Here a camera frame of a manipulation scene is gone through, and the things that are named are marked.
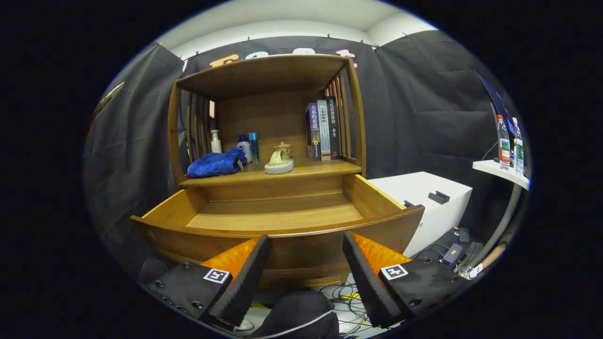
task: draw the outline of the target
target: cabinet top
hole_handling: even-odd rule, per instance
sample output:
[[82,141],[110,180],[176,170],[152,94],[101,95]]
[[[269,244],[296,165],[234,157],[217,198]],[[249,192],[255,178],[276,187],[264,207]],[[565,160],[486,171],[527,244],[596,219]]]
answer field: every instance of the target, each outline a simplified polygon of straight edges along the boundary
[[269,55],[205,69],[176,84],[212,101],[286,90],[322,90],[350,62],[349,57],[338,55]]

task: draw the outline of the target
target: book spine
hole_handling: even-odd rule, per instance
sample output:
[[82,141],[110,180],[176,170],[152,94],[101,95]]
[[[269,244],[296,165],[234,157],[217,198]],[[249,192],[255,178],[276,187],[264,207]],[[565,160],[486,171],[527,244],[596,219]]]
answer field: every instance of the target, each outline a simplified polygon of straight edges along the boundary
[[331,160],[341,158],[339,149],[339,116],[335,107],[335,97],[327,97],[327,108],[329,112],[329,146]]
[[327,101],[318,100],[318,117],[320,118],[320,150],[321,160],[331,160],[329,147],[329,122],[327,113]]
[[316,103],[308,104],[306,109],[306,139],[308,142],[308,159],[321,160],[320,127]]

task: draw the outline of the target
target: water bottle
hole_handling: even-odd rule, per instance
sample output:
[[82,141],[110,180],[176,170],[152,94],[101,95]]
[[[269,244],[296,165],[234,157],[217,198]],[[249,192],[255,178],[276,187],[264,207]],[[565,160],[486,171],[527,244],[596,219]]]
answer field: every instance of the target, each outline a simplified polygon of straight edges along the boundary
[[500,168],[508,171],[509,170],[509,155],[511,152],[511,145],[509,143],[509,132],[507,131],[507,125],[502,120],[502,115],[497,115],[498,119],[498,158],[500,162]]
[[523,177],[523,138],[516,118],[513,118],[513,125],[515,126],[515,174]]

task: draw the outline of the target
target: lotion bottle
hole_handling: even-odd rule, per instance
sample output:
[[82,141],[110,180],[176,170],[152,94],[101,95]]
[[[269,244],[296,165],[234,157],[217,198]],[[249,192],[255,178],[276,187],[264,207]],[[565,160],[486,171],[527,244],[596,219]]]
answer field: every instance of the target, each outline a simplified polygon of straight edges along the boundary
[[220,140],[218,139],[218,130],[211,130],[212,134],[212,152],[213,153],[222,153],[222,144],[220,144]]

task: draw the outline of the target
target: white shelf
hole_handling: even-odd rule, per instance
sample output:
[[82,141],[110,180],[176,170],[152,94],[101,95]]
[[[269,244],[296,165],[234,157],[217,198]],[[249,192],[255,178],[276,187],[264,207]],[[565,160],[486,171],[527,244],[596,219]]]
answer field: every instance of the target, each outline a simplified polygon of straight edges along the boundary
[[476,161],[473,163],[473,168],[478,171],[494,174],[495,176],[507,179],[529,191],[530,180],[524,176],[518,176],[515,174],[514,168],[509,168],[508,171],[505,171],[504,169],[502,170],[500,168],[500,164],[494,160]]

